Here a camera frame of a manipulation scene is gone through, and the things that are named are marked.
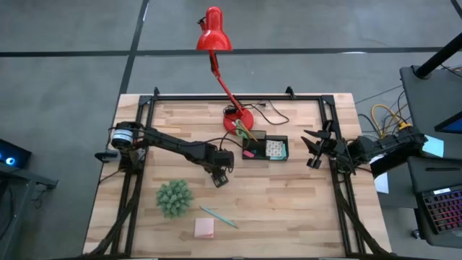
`pink sticky note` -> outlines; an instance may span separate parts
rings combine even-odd
[[[213,238],[214,237],[214,219],[212,218],[196,218],[196,226],[194,228],[195,238]]]

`lamp shade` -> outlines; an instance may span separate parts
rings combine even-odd
[[[206,29],[197,42],[200,51],[232,51],[230,39],[223,32],[223,13],[217,6],[211,6],[206,13]]]

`lamp base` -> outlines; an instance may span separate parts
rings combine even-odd
[[[243,108],[243,115],[241,117],[239,117],[236,113],[230,115],[225,114],[225,117],[223,118],[223,125],[225,126],[226,131],[236,129],[234,121],[237,119],[240,119],[249,131],[252,129],[253,115],[248,109]],[[236,135],[236,131],[231,131],[230,133]]]

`teal pencil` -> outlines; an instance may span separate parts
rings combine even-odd
[[[214,213],[214,212],[211,211],[210,209],[204,208],[204,207],[202,207],[202,206],[199,206],[199,207],[200,207],[201,209],[203,209],[205,212],[207,212],[207,213],[209,213],[209,214],[211,214],[211,215],[214,215],[217,219],[219,219],[219,220],[221,220],[221,221],[227,223],[228,225],[231,225],[231,226],[233,226],[233,227],[239,229],[235,223],[233,223],[233,222],[231,222],[231,221],[225,219],[224,217],[221,217],[220,215],[218,215],[217,213]]]

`pink eraser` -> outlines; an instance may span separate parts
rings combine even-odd
[[[197,218],[194,228],[195,238],[213,238],[214,237],[214,219]]]
[[[247,157],[253,158],[255,155],[247,150],[244,150],[243,154]]]

